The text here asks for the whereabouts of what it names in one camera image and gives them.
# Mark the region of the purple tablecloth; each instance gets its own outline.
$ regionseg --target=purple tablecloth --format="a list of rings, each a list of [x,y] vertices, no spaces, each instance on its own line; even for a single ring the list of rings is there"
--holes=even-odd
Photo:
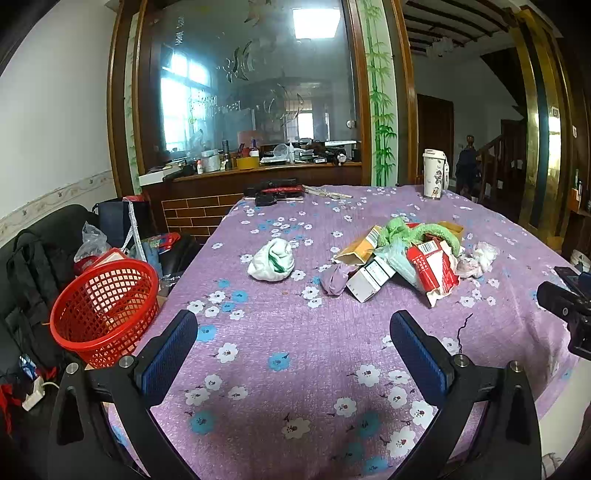
[[[460,333],[462,352],[479,365],[522,362],[539,417],[576,363],[564,323],[535,298],[544,280],[560,283],[553,267],[567,263],[522,227],[451,192],[433,201],[414,186],[329,189],[353,199],[308,195],[265,208],[239,202],[142,339],[141,346],[193,302],[197,342],[152,412],[203,480],[392,474],[436,412],[389,341],[389,319],[399,309],[451,353],[473,314]],[[335,252],[397,215],[459,223],[467,249],[486,241],[501,254],[492,272],[462,281],[433,309],[399,277],[364,304],[348,291],[326,296],[319,274]],[[295,271],[280,283],[256,281],[248,262],[273,236],[291,241]],[[467,448],[479,413],[456,451]],[[113,409],[110,417],[128,443]]]

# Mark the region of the basket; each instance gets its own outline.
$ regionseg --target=basket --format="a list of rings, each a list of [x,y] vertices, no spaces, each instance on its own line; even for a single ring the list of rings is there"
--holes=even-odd
[[[94,368],[134,351],[158,312],[156,271],[139,260],[109,262],[70,283],[51,310],[50,329],[63,348]]]

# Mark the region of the white wall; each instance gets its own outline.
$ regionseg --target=white wall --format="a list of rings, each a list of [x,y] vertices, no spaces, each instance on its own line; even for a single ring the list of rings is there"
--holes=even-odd
[[[58,2],[0,76],[0,222],[56,189],[98,174],[104,180],[111,170],[106,77],[116,15],[102,3]],[[89,207],[114,197],[112,180],[103,180],[71,203]]]
[[[467,135],[474,135],[478,149],[501,134],[502,119],[522,118],[512,107],[517,104],[513,97],[480,57],[449,61],[413,55],[413,65],[417,93],[453,102],[454,164]]]

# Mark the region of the screw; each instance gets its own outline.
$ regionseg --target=screw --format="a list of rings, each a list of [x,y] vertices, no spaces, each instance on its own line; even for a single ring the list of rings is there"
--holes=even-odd
[[[517,360],[512,360],[511,362],[509,362],[509,366],[516,374],[523,371],[523,367]]]
[[[470,365],[470,359],[466,355],[454,355],[453,362],[459,367],[467,367]]]
[[[66,367],[66,373],[69,375],[74,375],[78,371],[78,364],[72,362],[70,365]]]
[[[135,358],[132,355],[125,355],[121,359],[119,359],[119,366],[121,368],[129,368],[131,365],[134,364]]]

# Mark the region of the blue gripper pad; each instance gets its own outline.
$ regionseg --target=blue gripper pad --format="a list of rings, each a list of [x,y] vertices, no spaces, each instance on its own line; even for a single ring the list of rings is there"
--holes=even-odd
[[[445,347],[406,310],[392,315],[390,337],[425,401],[441,408],[454,378],[452,357]]]
[[[197,339],[199,324],[188,310],[177,313],[162,334],[150,339],[137,357],[136,386],[147,407],[160,405]]]

